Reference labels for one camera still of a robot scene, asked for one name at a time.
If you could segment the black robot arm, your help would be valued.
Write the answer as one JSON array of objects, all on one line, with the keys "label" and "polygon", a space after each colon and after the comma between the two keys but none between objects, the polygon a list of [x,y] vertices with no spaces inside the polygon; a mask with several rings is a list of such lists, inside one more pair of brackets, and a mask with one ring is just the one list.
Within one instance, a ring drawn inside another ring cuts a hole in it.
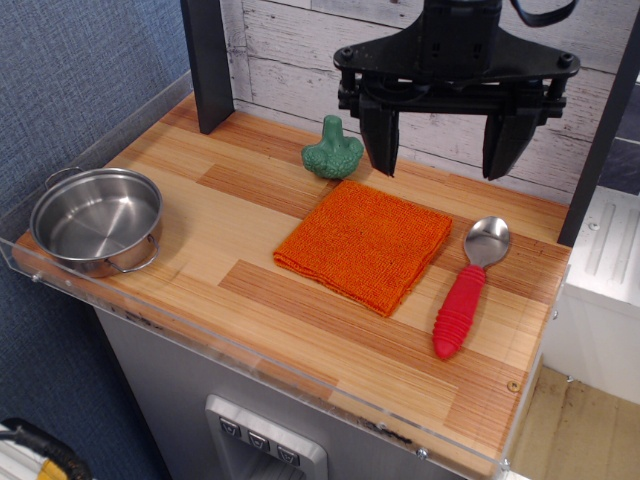
[{"label": "black robot arm", "polygon": [[400,32],[336,51],[340,108],[360,122],[371,165],[391,176],[403,112],[486,119],[483,176],[507,175],[536,129],[559,118],[572,53],[514,36],[499,1],[427,1]]}]

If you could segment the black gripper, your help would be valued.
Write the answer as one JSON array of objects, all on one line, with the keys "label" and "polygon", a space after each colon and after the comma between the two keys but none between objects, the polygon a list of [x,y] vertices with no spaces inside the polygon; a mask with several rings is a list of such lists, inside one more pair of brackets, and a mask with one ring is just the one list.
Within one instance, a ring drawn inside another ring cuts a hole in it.
[{"label": "black gripper", "polygon": [[483,176],[507,175],[536,128],[558,118],[577,56],[514,36],[498,6],[426,6],[409,27],[339,49],[339,106],[360,120],[372,167],[394,176],[399,115],[487,116]]}]

